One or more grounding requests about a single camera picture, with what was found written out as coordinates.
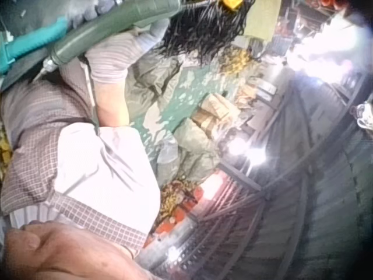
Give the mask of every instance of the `yellow material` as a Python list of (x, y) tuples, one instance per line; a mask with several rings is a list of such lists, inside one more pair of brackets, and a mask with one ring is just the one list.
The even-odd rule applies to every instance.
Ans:
[(0, 180), (3, 181), (6, 170), (12, 158), (12, 150), (5, 134), (5, 129), (0, 121)]
[(226, 7), (234, 11), (238, 6), (242, 4), (243, 0), (223, 0), (223, 3)]
[(245, 36), (271, 41), (279, 17), (281, 0), (255, 1), (247, 14)]
[(220, 73), (234, 75), (240, 73), (251, 62), (250, 53), (242, 48), (230, 46), (219, 57)]

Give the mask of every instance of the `finger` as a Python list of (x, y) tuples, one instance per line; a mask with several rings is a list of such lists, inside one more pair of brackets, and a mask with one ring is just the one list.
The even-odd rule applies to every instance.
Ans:
[(114, 0), (98, 0), (97, 12), (99, 15), (107, 13), (115, 6)]
[(97, 17), (97, 12), (96, 12), (95, 7), (90, 6), (88, 9), (86, 9), (83, 16), (86, 19), (86, 21), (88, 21), (88, 22), (90, 20), (95, 19)]
[(77, 15), (72, 19), (72, 27), (74, 29), (78, 28), (84, 22), (83, 15)]
[(139, 43), (144, 52), (148, 52), (157, 43), (162, 41), (169, 23), (170, 21), (168, 19), (158, 20), (150, 26), (149, 31), (141, 33), (136, 38), (136, 41)]
[(156, 40), (160, 41), (163, 39), (169, 24), (169, 19), (157, 20), (150, 26), (149, 32)]

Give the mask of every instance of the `woman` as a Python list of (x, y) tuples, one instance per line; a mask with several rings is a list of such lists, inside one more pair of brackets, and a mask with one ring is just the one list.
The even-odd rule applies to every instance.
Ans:
[(13, 158), (1, 224), (12, 278), (151, 279), (133, 258), (158, 214), (160, 193), (140, 135), (128, 126), (124, 86), (128, 67), (167, 26), (160, 20), (86, 53), (98, 129), (77, 59), (59, 69), (62, 83), (22, 82), (3, 94)]

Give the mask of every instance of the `yellow tag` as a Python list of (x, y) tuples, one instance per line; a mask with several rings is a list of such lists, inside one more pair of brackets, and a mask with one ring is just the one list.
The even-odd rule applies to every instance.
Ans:
[(238, 6), (241, 5), (243, 0), (223, 0), (223, 3), (226, 7), (234, 11)]

